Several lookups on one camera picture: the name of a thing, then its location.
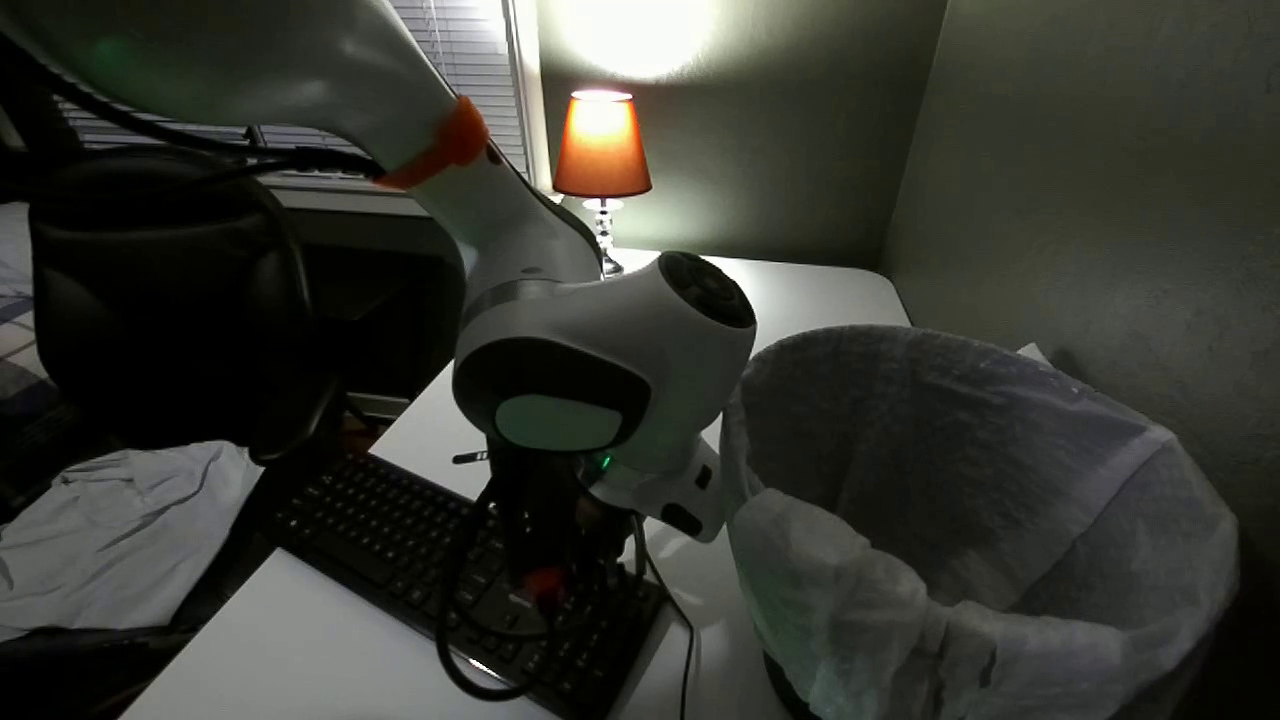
cable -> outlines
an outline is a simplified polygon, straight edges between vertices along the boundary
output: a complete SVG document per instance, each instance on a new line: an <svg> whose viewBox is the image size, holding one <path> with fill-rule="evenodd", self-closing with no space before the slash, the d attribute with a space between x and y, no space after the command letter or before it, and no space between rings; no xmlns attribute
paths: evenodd
<svg viewBox="0 0 1280 720"><path fill-rule="evenodd" d="M164 189L126 189L126 191L56 191L56 189L41 189L41 178L0 178L0 191L7 191L12 198L29 198L29 202L121 202L121 198L182 198L188 191L202 191L202 189L215 189L215 184L233 184L233 178L246 178L246 177L263 177L263 170L279 170L290 165L279 160L260 160L260 165L237 165L237 169L223 169L223 170L207 170L202 178L186 178L186 184L164 184Z"/></svg>
<svg viewBox="0 0 1280 720"><path fill-rule="evenodd" d="M513 687L489 687L489 682L475 682L453 656L453 643L449 643L449 613L458 615L468 615L459 613L453 598L458 598L458 587L459 587L459 575L463 575L463 559L468 559L468 547L475 544L479 526L483 526L483 516L489 516L489 502L494 502L494 481L483 484L479 498L473 502L463 526L458 531L453 547L449 547L449 565L446 565L446 596L437 603L437 656L446 662L446 676L475 696L475 700L489 700L489 702L503 702L503 700L517 700L528 691L528 682L513 682Z"/></svg>
<svg viewBox="0 0 1280 720"><path fill-rule="evenodd" d="M170 122L152 122L138 110L126 110L92 91L85 91L79 83L65 79L62 71L45 66L38 55L16 52L34 76L41 76L56 95L79 102L92 116L103 116L128 131L139 134L155 134L164 144L188 144L188 149L203 149L203 152L219 152L219 154L260 154L260 160L279 160L279 169L328 169L328 170L358 170L358 177L386 177L386 169L369 154L354 154L354 152L338 152L338 149L252 149L252 144L223 144L223 139L207 139L207 134L192 134Z"/></svg>
<svg viewBox="0 0 1280 720"><path fill-rule="evenodd" d="M692 673L699 662L699 650L696 650L696 623L692 615L680 608L680 598L671 596L666 570L655 569L654 550L647 550L647 538L644 538L644 516L638 516L638 565L644 559L644 569L654 570L654 581L666 587L676 619L685 623L685 673L680 673L680 720L687 720L687 687L692 687Z"/></svg>

keyboard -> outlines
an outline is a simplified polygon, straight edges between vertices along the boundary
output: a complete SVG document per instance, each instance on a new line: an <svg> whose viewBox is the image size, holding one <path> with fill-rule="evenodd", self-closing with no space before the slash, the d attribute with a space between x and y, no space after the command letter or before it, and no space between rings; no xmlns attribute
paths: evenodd
<svg viewBox="0 0 1280 720"><path fill-rule="evenodd" d="M354 450L290 488L269 510L269 535L395 619L437 631L449 547L468 510L473 498ZM501 526L489 516L468 547L458 603L473 623L449 623L453 649L528 682L528 696L555 715L601 720L634 676L666 590L615 565L572 587L550 638L545 615L507 587Z"/></svg>

lamp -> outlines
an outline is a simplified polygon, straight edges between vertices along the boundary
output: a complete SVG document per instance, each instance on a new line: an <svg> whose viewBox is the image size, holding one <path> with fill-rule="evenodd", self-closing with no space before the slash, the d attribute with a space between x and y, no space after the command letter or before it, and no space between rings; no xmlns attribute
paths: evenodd
<svg viewBox="0 0 1280 720"><path fill-rule="evenodd" d="M579 87L567 95L554 184L555 191L586 196L595 209L595 238L603 260L615 268L609 256L609 198L654 189L634 91Z"/></svg>

plastic bag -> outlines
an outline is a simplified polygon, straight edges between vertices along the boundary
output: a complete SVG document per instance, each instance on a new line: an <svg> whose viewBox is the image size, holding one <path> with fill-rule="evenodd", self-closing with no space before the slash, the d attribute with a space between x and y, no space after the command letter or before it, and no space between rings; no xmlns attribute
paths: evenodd
<svg viewBox="0 0 1280 720"><path fill-rule="evenodd" d="M988 344L833 328L724 411L763 650L818 715L1114 715L1237 590L1237 521L1176 434Z"/></svg>

orange lampshade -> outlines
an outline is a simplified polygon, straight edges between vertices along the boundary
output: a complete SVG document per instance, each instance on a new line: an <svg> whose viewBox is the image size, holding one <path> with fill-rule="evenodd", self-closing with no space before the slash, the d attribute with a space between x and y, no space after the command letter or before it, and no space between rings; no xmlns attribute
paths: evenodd
<svg viewBox="0 0 1280 720"><path fill-rule="evenodd" d="M554 184L567 196L641 196L654 189L634 91L572 91Z"/></svg>

